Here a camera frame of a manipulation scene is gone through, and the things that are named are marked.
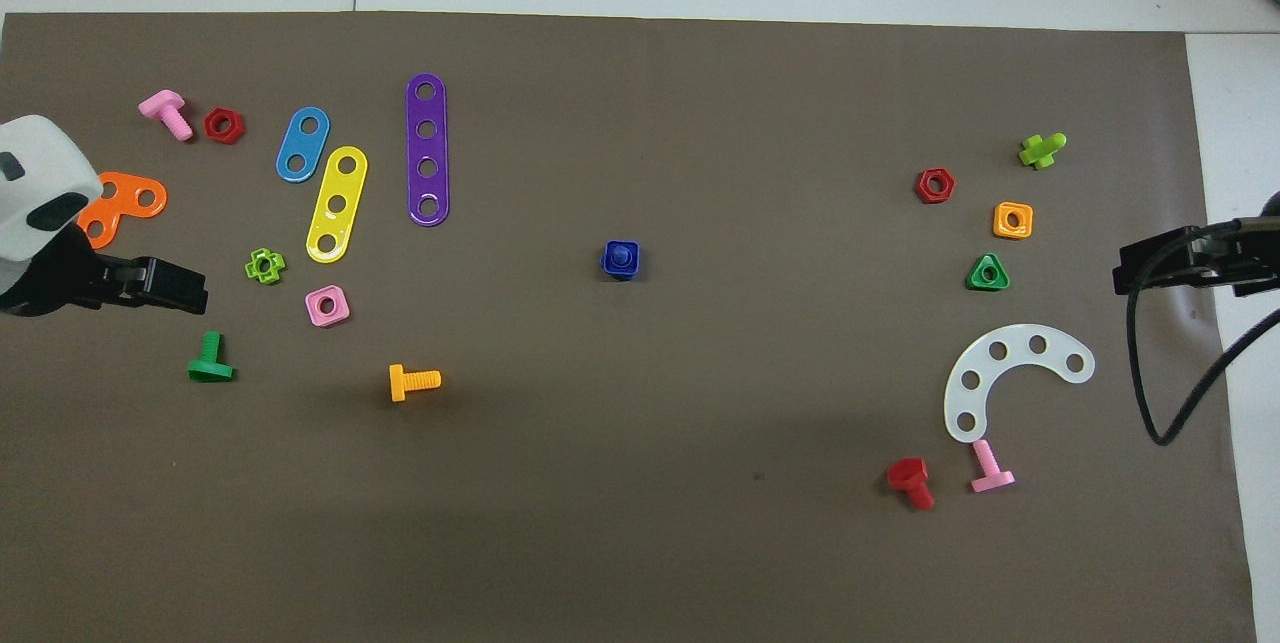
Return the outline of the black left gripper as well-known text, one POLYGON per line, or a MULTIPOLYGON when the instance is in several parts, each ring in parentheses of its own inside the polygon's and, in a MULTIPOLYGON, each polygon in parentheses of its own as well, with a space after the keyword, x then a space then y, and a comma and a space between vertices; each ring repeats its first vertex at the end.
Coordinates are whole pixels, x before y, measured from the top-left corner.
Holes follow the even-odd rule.
MULTIPOLYGON (((1 311, 36 318, 67 305, 100 310, 93 286, 101 266, 87 234, 64 228, 31 260, 17 282, 3 293, 1 311)), ((128 309, 156 307, 205 314, 209 305, 204 274, 159 257, 110 259, 99 283, 104 304, 128 309)))

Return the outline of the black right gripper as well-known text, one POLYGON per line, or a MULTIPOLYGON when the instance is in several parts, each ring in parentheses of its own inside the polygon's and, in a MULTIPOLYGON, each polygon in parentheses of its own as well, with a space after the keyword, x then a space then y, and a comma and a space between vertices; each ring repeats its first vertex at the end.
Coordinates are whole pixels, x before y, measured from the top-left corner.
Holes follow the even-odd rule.
MULTIPOLYGON (((1277 289, 1279 192, 1270 196, 1260 215, 1230 223, 1234 225, 1230 231, 1215 232, 1208 238, 1206 251, 1210 263, 1208 273, 1202 275, 1204 283, 1208 287, 1230 286, 1236 297, 1277 289)), ((1114 269, 1114 293, 1129 295, 1148 259, 1184 234, 1187 231, 1167 231, 1121 247, 1119 265, 1114 269)), ((1201 242, 1183 242, 1155 265, 1142 288, 1190 286, 1204 270, 1202 248, 1201 242)))

